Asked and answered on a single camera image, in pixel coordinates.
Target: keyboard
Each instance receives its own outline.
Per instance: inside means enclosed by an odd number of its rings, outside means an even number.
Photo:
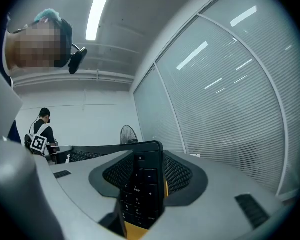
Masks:
[[[120,191],[123,219],[149,229],[163,213],[162,152],[134,153],[134,171]]]
[[[93,158],[99,158],[99,157],[103,157],[103,156],[104,156],[103,154],[71,150],[69,162],[70,163],[79,162],[79,161],[84,161],[84,160],[93,159]]]

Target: air vent slot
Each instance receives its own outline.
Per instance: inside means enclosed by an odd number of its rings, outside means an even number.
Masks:
[[[54,173],[54,176],[55,176],[56,179],[59,179],[59,178],[62,178],[64,176],[67,176],[67,175],[70,175],[70,174],[71,174],[70,171],[63,170],[63,171],[59,171],[59,172]]]
[[[269,215],[250,194],[238,195],[235,197],[235,200],[254,229],[269,219]]]

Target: gray surface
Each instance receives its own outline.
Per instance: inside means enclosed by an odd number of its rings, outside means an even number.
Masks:
[[[14,120],[22,107],[22,100],[0,74],[0,138],[8,137]]]
[[[116,199],[103,197],[89,182],[90,172],[114,158],[126,154],[127,151],[105,155],[80,162],[71,162],[50,166],[53,173],[68,170],[71,175],[58,180],[67,196],[91,219],[99,222],[106,214],[113,212]]]
[[[89,173],[124,153],[53,166],[44,157],[34,156],[43,192],[67,239],[120,239],[96,223],[114,210],[116,199],[95,191],[89,183]],[[53,173],[63,170],[72,174],[57,180]]]
[[[95,191],[89,183],[89,173],[124,153],[50,167],[43,157],[35,158],[43,191],[69,239],[116,237],[93,222],[113,211],[115,199],[102,197]],[[206,172],[207,189],[189,206],[167,207],[142,239],[234,240],[243,237],[253,232],[253,228],[235,201],[235,196],[240,194],[250,193],[270,216],[283,207],[272,193],[234,167],[183,153],[174,154]],[[50,170],[53,173],[68,170],[72,174],[56,180]]]
[[[292,206],[285,206],[277,211],[266,223],[256,228],[251,233],[248,233],[237,240],[260,240],[268,239],[274,231],[284,222],[289,213],[291,212]]]
[[[0,203],[29,239],[64,239],[40,184],[34,156],[12,141],[0,140]],[[5,222],[0,217],[0,224]]]
[[[173,154],[206,172],[207,189],[189,206],[167,207],[142,239],[237,239],[253,230],[235,201],[240,194],[250,193],[270,216],[283,207],[272,193],[234,167],[183,153]]]

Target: fan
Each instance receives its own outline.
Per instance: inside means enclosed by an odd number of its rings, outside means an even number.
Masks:
[[[135,131],[129,126],[125,125],[120,133],[120,144],[139,143]]]

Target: white wall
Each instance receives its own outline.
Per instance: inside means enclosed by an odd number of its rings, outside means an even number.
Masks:
[[[142,141],[135,101],[127,90],[124,84],[92,81],[17,87],[15,91],[23,100],[16,117],[21,140],[46,107],[59,145],[118,145],[124,125],[130,125]]]
[[[189,0],[169,21],[152,43],[150,49],[138,66],[130,92],[133,94],[148,70],[176,33],[211,0]]]

